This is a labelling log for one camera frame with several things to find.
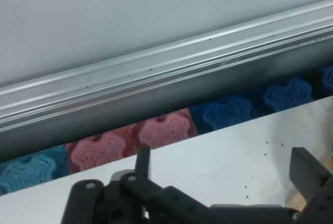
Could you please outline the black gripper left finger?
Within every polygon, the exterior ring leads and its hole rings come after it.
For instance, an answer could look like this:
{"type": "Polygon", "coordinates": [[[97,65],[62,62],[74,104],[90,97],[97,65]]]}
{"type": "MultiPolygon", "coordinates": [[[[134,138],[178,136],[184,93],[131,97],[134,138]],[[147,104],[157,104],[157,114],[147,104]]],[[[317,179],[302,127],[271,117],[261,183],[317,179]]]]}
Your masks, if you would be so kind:
{"type": "Polygon", "coordinates": [[[175,187],[148,178],[150,147],[140,149],[134,170],[103,185],[82,180],[70,191],[62,223],[207,223],[211,211],[175,187]]]}

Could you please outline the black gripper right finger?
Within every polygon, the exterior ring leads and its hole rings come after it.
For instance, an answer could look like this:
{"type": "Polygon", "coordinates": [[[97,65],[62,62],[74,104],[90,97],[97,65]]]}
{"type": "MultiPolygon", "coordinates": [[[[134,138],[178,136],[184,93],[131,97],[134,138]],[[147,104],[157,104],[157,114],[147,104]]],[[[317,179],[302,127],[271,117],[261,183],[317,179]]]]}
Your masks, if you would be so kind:
{"type": "Polygon", "coordinates": [[[332,223],[332,173],[306,148],[291,151],[289,178],[306,200],[306,206],[294,213],[294,223],[332,223]]]}

